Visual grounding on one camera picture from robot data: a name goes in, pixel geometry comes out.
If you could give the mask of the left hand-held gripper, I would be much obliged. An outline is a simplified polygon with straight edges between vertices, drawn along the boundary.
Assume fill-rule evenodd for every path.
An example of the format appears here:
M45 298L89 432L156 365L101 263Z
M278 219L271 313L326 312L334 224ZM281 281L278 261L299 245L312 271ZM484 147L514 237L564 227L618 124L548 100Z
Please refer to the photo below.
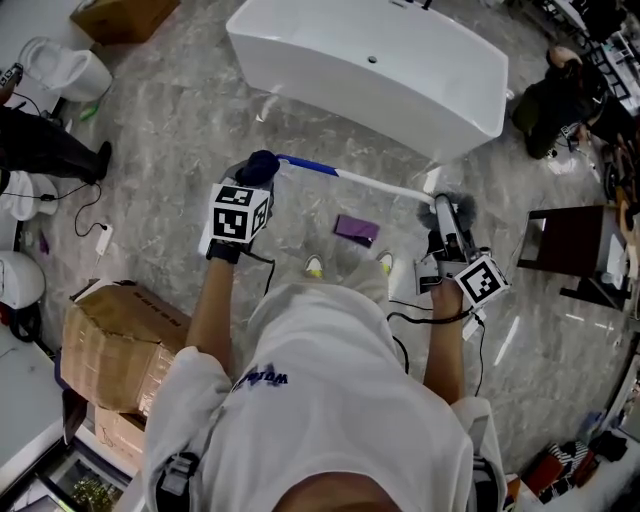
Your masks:
M250 244L271 218L273 182L244 185L247 160L229 167L211 189L208 240Z

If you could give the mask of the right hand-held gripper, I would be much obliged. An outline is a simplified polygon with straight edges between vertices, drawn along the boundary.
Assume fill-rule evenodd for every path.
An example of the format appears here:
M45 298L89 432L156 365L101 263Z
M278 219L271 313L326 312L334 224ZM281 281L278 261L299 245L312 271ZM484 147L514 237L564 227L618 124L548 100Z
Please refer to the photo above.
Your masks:
M416 294L452 280L471 306L483 306L509 288L489 247L477 247L471 229L471 197L440 193L435 197L439 231L428 234L426 255L414 262Z

